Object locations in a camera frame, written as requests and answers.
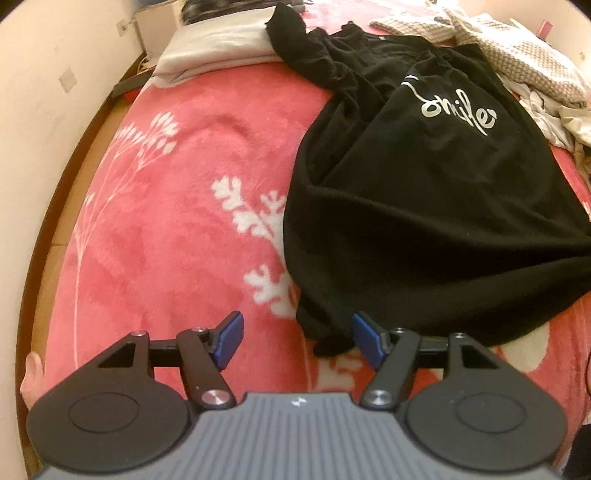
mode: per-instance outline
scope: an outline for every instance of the red object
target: red object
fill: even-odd
[[[544,20],[540,25],[540,28],[538,29],[537,37],[540,40],[546,41],[546,38],[548,38],[548,35],[550,33],[550,30],[552,30],[552,27],[553,25],[550,22]]]
[[[136,88],[134,90],[130,90],[129,92],[126,92],[123,94],[123,98],[125,99],[125,101],[128,104],[132,104],[133,102],[135,102],[135,99],[138,97],[139,93],[142,91],[141,88]]]

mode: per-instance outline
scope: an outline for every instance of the folded white cloth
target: folded white cloth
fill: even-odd
[[[591,107],[558,109],[562,124],[575,137],[576,141],[591,147]]]
[[[154,70],[158,87],[212,70],[281,62],[265,23],[275,7],[247,10],[187,25],[176,31]]]
[[[558,115],[557,109],[561,107],[559,103],[543,93],[531,90],[525,83],[513,82],[503,75],[499,75],[499,78],[507,90],[519,95],[519,103],[540,127],[548,142],[556,147],[565,148],[571,153],[574,152],[573,136],[564,127]]]

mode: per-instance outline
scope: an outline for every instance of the beige wall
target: beige wall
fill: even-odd
[[[25,478],[14,357],[33,246],[53,191],[111,87],[140,55],[133,0],[25,0],[0,24],[0,477]],[[68,68],[69,93],[58,78]]]
[[[554,25],[548,43],[569,57],[591,82],[591,21],[568,0],[442,0],[442,3],[459,4],[470,16],[486,12],[505,23],[515,18],[533,32],[547,20]]]

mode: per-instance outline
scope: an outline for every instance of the checkered fabric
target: checkered fabric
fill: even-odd
[[[574,63],[533,33],[506,25],[488,14],[468,18],[444,9],[456,30],[458,45],[478,43],[498,72],[566,105],[586,101],[589,85]]]
[[[469,18],[460,9],[443,8],[432,16],[396,12],[370,25],[396,35],[420,35],[432,43],[455,36],[458,45],[478,43],[493,68],[511,80],[568,106],[582,106],[590,87],[574,63],[532,32],[506,25],[488,14]]]
[[[447,15],[434,13],[429,17],[415,17],[401,11],[390,17],[377,18],[369,25],[393,35],[418,35],[431,43],[442,43],[456,34],[452,21]]]

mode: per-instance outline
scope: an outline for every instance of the sweatshirt sleeve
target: sweatshirt sleeve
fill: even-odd
[[[327,33],[317,28],[313,34],[306,34],[306,24],[298,12],[281,2],[267,22],[267,33],[273,49],[286,65],[322,88],[335,90],[336,79],[348,70],[331,58],[322,42]]]

